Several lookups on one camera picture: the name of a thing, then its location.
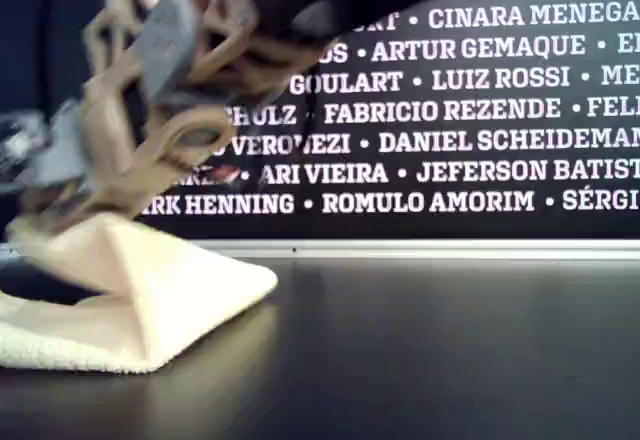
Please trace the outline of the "left gripper body cream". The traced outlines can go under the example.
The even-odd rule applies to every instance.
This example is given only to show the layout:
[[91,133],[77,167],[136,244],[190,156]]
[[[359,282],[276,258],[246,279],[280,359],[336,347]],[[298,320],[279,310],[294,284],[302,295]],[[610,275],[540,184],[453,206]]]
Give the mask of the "left gripper body cream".
[[172,118],[198,109],[183,89],[201,24],[192,0],[104,0],[83,31],[90,74],[82,84],[79,130],[88,177],[84,125],[90,116],[124,121],[139,146],[152,112]]

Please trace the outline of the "left gripper cream finger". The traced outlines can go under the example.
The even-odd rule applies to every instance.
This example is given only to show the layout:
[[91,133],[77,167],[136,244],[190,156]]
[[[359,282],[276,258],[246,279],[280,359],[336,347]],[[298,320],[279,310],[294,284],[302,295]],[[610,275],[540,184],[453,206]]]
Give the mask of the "left gripper cream finger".
[[24,235],[60,233],[83,219],[84,204],[78,184],[28,187],[19,196],[18,215],[7,225],[7,239],[17,245]]
[[147,138],[139,146],[130,128],[115,118],[100,122],[92,115],[84,133],[90,191],[64,213],[66,225],[101,212],[137,216],[154,196],[228,145],[235,127],[223,109],[190,109],[172,118],[152,112]]

